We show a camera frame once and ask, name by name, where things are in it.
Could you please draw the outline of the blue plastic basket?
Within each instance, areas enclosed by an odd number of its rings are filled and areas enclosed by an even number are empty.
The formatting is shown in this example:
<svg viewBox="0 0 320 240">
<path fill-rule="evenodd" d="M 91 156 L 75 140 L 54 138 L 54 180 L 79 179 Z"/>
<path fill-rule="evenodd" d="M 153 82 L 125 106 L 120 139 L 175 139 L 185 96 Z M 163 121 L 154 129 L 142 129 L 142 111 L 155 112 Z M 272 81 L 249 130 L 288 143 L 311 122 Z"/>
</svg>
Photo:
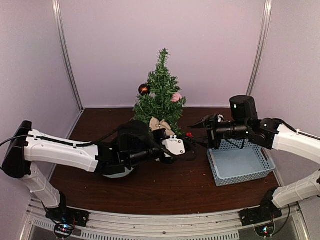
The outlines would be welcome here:
<svg viewBox="0 0 320 240">
<path fill-rule="evenodd" d="M 266 178 L 276 169 L 267 150 L 246 140 L 222 140 L 207 157 L 216 186 L 228 186 Z"/>
</svg>

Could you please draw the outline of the pink pompom ornament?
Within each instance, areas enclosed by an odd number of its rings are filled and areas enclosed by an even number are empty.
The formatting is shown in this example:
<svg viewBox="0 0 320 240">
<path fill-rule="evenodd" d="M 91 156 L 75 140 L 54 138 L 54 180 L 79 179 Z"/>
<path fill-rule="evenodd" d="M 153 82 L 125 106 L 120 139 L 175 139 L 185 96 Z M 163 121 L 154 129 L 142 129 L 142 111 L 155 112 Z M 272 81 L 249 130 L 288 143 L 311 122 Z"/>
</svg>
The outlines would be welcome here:
<svg viewBox="0 0 320 240">
<path fill-rule="evenodd" d="M 178 101 L 180 101 L 182 99 L 182 95 L 179 92 L 176 92 L 172 95 L 172 99 L 171 102 L 172 103 L 177 103 Z"/>
</svg>

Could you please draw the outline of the dark red bauble ornament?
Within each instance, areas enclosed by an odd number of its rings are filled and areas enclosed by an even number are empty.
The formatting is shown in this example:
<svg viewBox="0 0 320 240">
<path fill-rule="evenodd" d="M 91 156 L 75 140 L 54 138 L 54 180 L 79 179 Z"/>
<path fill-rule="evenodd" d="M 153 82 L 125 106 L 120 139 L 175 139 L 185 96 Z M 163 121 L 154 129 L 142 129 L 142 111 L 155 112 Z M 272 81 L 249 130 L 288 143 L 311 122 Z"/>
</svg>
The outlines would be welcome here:
<svg viewBox="0 0 320 240">
<path fill-rule="evenodd" d="M 138 93 L 141 96 L 149 95 L 151 93 L 151 88 L 147 83 L 141 84 L 138 88 Z"/>
</svg>

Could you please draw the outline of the beige burlap bow ornament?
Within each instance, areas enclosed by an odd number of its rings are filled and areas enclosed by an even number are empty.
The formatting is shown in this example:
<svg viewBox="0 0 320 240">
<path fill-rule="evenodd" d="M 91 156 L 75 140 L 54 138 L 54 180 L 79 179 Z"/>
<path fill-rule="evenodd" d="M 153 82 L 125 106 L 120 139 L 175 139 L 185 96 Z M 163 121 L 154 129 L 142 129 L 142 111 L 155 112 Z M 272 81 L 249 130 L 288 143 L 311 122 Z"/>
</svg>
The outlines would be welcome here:
<svg viewBox="0 0 320 240">
<path fill-rule="evenodd" d="M 164 119 L 159 121 L 157 118 L 152 117 L 150 122 L 149 122 L 149 128 L 152 131 L 165 129 L 165 133 L 166 133 L 167 136 L 174 136 L 175 135 L 175 133 L 173 132 L 171 126 Z"/>
</svg>

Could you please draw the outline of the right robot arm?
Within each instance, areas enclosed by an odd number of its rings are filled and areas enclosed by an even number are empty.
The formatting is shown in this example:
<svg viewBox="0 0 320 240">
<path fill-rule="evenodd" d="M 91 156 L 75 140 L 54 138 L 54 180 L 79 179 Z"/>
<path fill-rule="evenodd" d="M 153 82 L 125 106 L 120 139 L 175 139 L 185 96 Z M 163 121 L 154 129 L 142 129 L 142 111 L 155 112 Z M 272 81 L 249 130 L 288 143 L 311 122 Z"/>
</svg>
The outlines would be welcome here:
<svg viewBox="0 0 320 240">
<path fill-rule="evenodd" d="M 236 95 L 229 100 L 231 120 L 224 120 L 219 114 L 207 115 L 189 126 L 191 129 L 205 129 L 207 137 L 201 144 L 218 149 L 223 140 L 247 140 L 274 156 L 320 164 L 320 138 L 297 129 L 283 119 L 266 117 L 260 119 L 256 102 L 252 96 Z M 298 177 L 285 186 L 269 190 L 262 206 L 256 210 L 259 220 L 268 220 L 276 209 L 303 201 L 320 194 L 320 171 Z"/>
</svg>

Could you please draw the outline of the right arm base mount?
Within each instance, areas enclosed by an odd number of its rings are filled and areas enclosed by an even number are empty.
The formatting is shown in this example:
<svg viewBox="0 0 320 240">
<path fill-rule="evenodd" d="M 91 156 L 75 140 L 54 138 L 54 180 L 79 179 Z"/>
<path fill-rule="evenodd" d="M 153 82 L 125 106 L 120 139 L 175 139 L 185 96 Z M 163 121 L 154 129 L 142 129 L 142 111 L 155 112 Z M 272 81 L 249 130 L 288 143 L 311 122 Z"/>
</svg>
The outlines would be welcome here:
<svg viewBox="0 0 320 240">
<path fill-rule="evenodd" d="M 255 233 L 262 238 L 271 238 L 283 227 L 276 230 L 274 220 L 283 214 L 273 202 L 273 194 L 276 188 L 268 190 L 260 202 L 260 205 L 253 208 L 245 208 L 239 212 L 239 218 L 243 227 L 255 225 Z"/>
</svg>

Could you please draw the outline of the small green christmas tree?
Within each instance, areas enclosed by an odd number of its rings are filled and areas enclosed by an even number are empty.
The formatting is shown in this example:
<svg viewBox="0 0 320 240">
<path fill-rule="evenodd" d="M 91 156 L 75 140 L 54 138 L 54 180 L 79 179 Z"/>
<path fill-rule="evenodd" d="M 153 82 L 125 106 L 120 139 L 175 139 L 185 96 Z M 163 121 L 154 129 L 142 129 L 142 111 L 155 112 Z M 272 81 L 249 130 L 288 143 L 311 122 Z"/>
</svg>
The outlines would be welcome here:
<svg viewBox="0 0 320 240">
<path fill-rule="evenodd" d="M 150 94 L 138 95 L 133 107 L 134 120 L 150 123 L 152 117 L 165 120 L 176 135 L 183 135 L 178 121 L 183 115 L 186 97 L 178 102 L 171 102 L 173 94 L 180 93 L 178 77 L 173 76 L 167 67 L 169 52 L 166 48 L 159 51 L 155 70 L 148 73 L 146 84 Z"/>
</svg>

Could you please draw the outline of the dark berry twig ornament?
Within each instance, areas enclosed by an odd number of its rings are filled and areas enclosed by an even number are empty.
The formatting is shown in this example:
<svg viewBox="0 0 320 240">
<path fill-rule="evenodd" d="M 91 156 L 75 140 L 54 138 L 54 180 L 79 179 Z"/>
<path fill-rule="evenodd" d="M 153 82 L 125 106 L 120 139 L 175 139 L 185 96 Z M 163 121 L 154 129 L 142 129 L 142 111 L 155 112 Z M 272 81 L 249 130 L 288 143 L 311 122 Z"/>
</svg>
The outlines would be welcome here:
<svg viewBox="0 0 320 240">
<path fill-rule="evenodd" d="M 187 137 L 190 137 L 190 138 L 193 138 L 193 137 L 194 137 L 194 135 L 193 135 L 191 132 L 187 132 L 187 133 L 186 133 L 186 136 L 187 136 Z"/>
</svg>

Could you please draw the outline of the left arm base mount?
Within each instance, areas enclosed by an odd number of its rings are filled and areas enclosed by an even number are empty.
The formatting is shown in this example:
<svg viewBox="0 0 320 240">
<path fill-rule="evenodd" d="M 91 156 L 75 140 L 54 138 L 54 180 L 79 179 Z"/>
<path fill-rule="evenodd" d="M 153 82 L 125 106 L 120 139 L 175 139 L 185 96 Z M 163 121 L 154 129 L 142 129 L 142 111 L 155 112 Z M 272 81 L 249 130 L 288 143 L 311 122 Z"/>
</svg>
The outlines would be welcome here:
<svg viewBox="0 0 320 240">
<path fill-rule="evenodd" d="M 75 209 L 67 206 L 66 196 L 60 192 L 60 203 L 56 208 L 42 206 L 46 213 L 46 218 L 54 223 L 53 233 L 59 239 L 69 238 L 76 227 L 86 227 L 90 213 L 86 210 Z"/>
</svg>

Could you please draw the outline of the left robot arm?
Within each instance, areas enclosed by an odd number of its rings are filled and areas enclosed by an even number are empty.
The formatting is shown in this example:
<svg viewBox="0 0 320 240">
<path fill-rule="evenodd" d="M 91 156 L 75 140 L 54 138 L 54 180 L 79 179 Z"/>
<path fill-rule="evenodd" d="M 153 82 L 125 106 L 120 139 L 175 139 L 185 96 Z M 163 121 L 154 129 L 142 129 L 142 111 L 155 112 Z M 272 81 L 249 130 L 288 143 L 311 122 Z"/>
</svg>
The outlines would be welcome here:
<svg viewBox="0 0 320 240">
<path fill-rule="evenodd" d="M 38 162 L 69 166 L 110 179 L 128 176 L 138 165 L 155 161 L 173 164 L 194 161 L 197 150 L 184 136 L 167 133 L 165 129 L 151 131 L 142 121 L 132 120 L 106 137 L 80 142 L 53 137 L 33 129 L 23 121 L 12 138 L 5 141 L 8 149 L 1 169 L 14 179 L 20 179 L 47 209 L 61 222 L 72 218 L 65 196 L 55 189 L 42 174 Z"/>
</svg>

